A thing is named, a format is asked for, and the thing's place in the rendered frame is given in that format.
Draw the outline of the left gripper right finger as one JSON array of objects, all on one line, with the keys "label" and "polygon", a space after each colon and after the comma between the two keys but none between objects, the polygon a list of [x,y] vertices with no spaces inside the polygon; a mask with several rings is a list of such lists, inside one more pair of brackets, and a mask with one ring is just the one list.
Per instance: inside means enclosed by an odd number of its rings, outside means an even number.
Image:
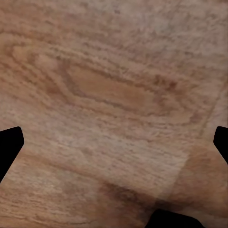
[{"label": "left gripper right finger", "polygon": [[214,135],[214,145],[228,163],[228,128],[218,126]]}]

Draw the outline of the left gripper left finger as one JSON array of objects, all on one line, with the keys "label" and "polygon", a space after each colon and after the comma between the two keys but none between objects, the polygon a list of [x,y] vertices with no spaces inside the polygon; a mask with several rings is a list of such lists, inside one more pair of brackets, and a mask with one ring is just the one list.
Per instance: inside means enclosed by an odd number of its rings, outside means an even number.
[{"label": "left gripper left finger", "polygon": [[0,182],[24,145],[24,136],[19,126],[0,132]]}]

